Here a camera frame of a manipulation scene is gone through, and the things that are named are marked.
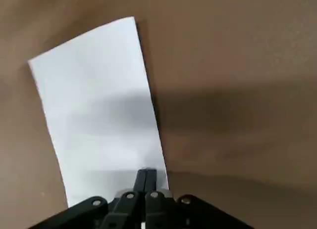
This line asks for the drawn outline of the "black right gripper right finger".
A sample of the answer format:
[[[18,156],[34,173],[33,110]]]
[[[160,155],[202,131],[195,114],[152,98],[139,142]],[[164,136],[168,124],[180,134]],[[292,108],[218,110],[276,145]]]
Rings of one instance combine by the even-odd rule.
[[[157,171],[146,169],[145,227],[147,229],[251,229],[252,226],[195,197],[166,196],[156,187]]]

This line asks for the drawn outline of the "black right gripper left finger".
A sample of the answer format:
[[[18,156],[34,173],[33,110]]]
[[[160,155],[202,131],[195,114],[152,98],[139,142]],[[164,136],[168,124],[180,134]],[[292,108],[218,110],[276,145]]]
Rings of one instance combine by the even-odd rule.
[[[134,186],[111,202],[90,197],[33,226],[32,229],[136,229],[144,217],[148,170],[137,172]]]

